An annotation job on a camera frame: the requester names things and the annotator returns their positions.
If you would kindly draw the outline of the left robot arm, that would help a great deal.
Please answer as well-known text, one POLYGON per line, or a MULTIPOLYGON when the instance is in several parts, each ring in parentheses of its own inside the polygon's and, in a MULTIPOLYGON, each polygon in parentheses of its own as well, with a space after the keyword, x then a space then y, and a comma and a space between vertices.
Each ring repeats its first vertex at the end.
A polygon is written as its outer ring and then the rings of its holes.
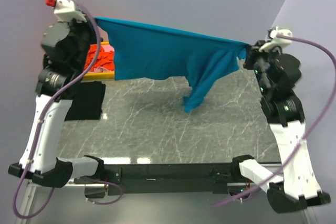
POLYGON ((99 39, 88 20, 58 21, 47 28, 33 125, 22 157, 8 168, 10 175, 51 188, 62 188, 72 178, 87 176, 93 183, 104 179, 103 160, 97 157, 57 157, 62 125, 83 79, 87 53, 99 39))

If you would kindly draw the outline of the black base beam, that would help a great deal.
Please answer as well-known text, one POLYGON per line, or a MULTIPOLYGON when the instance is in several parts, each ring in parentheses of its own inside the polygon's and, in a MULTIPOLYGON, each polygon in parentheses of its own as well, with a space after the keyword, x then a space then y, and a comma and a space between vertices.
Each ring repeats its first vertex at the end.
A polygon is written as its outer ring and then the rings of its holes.
POLYGON ((111 182, 125 194, 227 194, 229 184, 245 184, 231 163, 106 165, 99 184, 111 182))

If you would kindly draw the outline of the black folded t shirt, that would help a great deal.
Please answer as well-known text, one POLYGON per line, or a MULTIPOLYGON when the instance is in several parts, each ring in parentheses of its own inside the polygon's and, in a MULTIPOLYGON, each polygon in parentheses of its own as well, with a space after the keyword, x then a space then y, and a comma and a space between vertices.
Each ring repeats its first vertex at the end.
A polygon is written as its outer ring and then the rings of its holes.
POLYGON ((65 121, 99 120, 106 85, 99 81, 82 82, 74 96, 65 121))

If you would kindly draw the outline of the yellow plastic bin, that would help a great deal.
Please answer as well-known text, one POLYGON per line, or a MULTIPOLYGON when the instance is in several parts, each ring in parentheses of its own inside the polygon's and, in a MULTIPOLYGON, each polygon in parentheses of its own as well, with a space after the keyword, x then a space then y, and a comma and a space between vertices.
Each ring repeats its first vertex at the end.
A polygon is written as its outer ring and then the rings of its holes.
POLYGON ((114 71, 114 48, 108 42, 102 42, 98 57, 83 80, 113 79, 114 71))

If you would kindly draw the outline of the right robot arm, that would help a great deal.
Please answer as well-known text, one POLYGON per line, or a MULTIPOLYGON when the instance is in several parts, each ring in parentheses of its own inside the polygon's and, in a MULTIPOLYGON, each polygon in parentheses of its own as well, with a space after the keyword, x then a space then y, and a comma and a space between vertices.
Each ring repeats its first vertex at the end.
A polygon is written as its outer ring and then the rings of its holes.
POLYGON ((288 40, 259 40, 247 50, 244 68, 253 70, 261 92, 261 108, 276 139, 283 175, 279 176, 260 165, 250 155, 232 160, 230 175, 235 181, 245 178, 266 192, 272 209, 290 213, 308 207, 329 204, 331 197, 324 192, 314 175, 305 133, 305 116, 300 99, 293 88, 301 78, 300 61, 282 50, 288 40))

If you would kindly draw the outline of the teal t shirt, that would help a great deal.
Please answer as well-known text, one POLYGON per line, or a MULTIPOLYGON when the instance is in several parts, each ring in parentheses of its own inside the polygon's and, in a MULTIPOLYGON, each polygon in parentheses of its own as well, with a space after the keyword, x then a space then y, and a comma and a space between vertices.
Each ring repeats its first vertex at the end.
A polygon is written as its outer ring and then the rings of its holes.
POLYGON ((96 23, 114 48, 115 80, 185 77, 191 87, 183 100, 187 113, 247 55, 240 41, 113 18, 96 17, 96 23))

